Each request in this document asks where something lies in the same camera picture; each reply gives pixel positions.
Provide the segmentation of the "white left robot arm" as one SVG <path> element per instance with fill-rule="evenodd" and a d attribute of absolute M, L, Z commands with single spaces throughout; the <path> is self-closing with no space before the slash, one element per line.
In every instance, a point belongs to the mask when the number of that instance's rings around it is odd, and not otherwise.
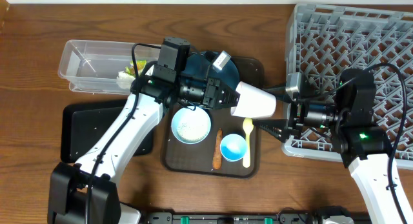
<path fill-rule="evenodd" d="M 139 223 L 140 211 L 120 202 L 117 184 L 146 135 L 176 103 L 212 110 L 238 104 L 239 93 L 222 80 L 183 73 L 188 41 L 166 37 L 156 49 L 158 58 L 135 72 L 125 106 L 102 138 L 73 165 L 53 170 L 48 223 Z"/>

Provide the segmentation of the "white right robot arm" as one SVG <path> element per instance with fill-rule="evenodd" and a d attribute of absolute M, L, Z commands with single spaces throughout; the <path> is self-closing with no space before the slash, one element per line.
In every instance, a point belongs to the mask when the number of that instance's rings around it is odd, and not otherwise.
<path fill-rule="evenodd" d="M 394 156 L 397 141 L 373 121 L 376 86 L 372 67 L 349 68 L 338 87 L 315 94 L 301 73 L 290 74 L 285 93 L 286 119 L 255 119 L 253 124 L 280 142 L 299 137 L 304 128 L 327 128 L 331 149 L 341 156 L 358 186 L 372 223 L 412 223 L 412 208 L 399 180 Z"/>

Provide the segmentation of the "pandan cake wrapper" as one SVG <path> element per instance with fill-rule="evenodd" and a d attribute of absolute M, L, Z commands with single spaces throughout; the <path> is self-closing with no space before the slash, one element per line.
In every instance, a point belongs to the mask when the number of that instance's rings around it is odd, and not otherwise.
<path fill-rule="evenodd" d="M 125 67 L 125 73 L 135 77 L 136 76 L 136 72 L 135 72 L 135 65 L 137 66 L 137 71 L 138 71 L 138 75 L 141 74 L 142 70 L 144 69 L 144 67 L 146 66 L 147 61 L 146 60 L 137 60 L 135 63 L 133 61 L 130 62 L 130 66 L 126 66 Z"/>

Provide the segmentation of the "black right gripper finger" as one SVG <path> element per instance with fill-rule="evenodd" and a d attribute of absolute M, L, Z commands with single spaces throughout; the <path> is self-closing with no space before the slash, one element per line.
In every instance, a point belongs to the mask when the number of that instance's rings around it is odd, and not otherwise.
<path fill-rule="evenodd" d="M 290 103 L 290 96 L 286 92 L 286 84 L 275 85 L 272 87 L 264 88 L 265 92 L 272 94 L 276 97 L 277 100 L 284 103 Z"/>
<path fill-rule="evenodd" d="M 289 139 L 286 119 L 253 119 L 252 122 L 255 127 L 264 130 L 282 143 Z"/>

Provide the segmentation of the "pink plastic cup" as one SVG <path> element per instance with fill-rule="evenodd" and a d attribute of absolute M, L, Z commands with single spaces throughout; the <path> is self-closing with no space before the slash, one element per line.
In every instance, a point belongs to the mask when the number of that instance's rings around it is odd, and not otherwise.
<path fill-rule="evenodd" d="M 276 111 L 276 97 L 264 90 L 240 82 L 236 92 L 239 93 L 239 100 L 237 105 L 230 109 L 232 116 L 263 119 L 272 117 Z"/>

